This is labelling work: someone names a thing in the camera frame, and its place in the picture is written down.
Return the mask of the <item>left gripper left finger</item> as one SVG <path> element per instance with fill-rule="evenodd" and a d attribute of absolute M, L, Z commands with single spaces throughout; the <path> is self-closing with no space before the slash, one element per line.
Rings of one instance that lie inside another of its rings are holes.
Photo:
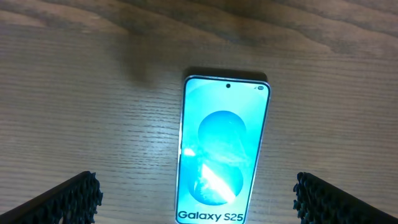
<path fill-rule="evenodd" d="M 1 224 L 92 224 L 102 199 L 96 174 L 84 171 L 3 213 Z"/>

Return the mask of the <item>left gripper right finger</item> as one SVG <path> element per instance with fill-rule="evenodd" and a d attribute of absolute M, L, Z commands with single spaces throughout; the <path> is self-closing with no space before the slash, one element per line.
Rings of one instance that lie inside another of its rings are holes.
<path fill-rule="evenodd" d="M 293 209 L 301 224 L 397 224 L 397 218 L 308 172 L 297 174 Z"/>

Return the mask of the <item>Galaxy S25 smartphone cyan screen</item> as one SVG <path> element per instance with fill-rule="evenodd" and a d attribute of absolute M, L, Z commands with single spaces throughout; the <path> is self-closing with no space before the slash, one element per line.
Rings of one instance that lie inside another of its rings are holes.
<path fill-rule="evenodd" d="M 245 223 L 266 125 L 264 80 L 190 75 L 183 86 L 175 221 Z"/>

